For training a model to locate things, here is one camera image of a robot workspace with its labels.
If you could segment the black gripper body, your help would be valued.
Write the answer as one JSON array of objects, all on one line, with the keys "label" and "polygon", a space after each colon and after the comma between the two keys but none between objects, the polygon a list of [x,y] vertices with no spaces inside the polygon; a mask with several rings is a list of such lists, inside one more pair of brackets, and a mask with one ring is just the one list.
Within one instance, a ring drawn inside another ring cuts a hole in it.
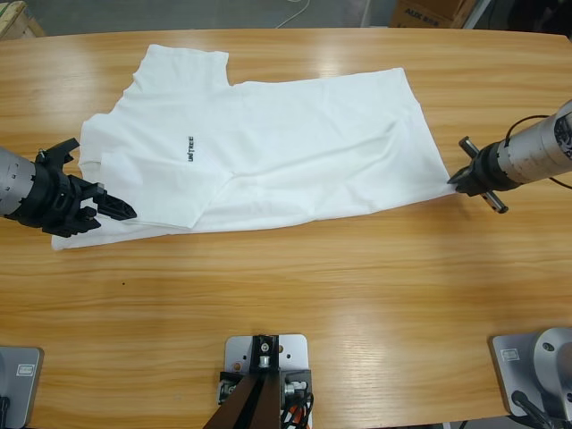
[{"label": "black gripper body", "polygon": [[53,162],[4,162],[4,217],[59,237],[79,231],[79,210],[91,206],[104,186],[63,172]]},{"label": "black gripper body", "polygon": [[471,160],[469,165],[464,167],[471,170],[471,181],[463,183],[472,189],[472,195],[469,196],[479,195],[495,213],[507,213],[509,208],[494,193],[503,182],[497,161],[499,142],[478,149],[470,138],[465,136],[458,144]]}]

